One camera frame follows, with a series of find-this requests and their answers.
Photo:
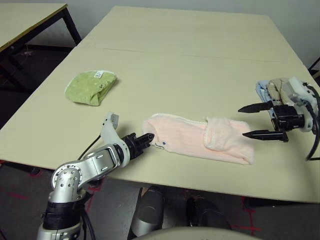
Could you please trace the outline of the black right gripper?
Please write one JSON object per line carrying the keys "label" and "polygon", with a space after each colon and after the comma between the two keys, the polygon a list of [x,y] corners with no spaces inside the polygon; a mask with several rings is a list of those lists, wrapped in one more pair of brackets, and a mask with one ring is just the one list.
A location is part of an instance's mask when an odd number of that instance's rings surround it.
{"label": "black right gripper", "polygon": [[243,133],[244,137],[256,140],[278,140],[287,143],[289,141],[287,132],[304,127],[305,118],[298,114],[293,106],[287,104],[274,105],[272,101],[246,105],[238,110],[240,113],[259,113],[272,109],[272,124],[274,131],[254,130]]}

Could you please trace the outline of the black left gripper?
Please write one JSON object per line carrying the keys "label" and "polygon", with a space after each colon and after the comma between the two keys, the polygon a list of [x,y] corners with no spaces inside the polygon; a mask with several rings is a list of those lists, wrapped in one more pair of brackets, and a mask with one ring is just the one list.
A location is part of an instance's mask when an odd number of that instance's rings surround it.
{"label": "black left gripper", "polygon": [[143,154],[144,149],[149,148],[152,145],[154,137],[154,133],[145,133],[140,137],[137,137],[136,133],[131,133],[123,137],[122,140],[127,145],[130,153],[130,160]]}

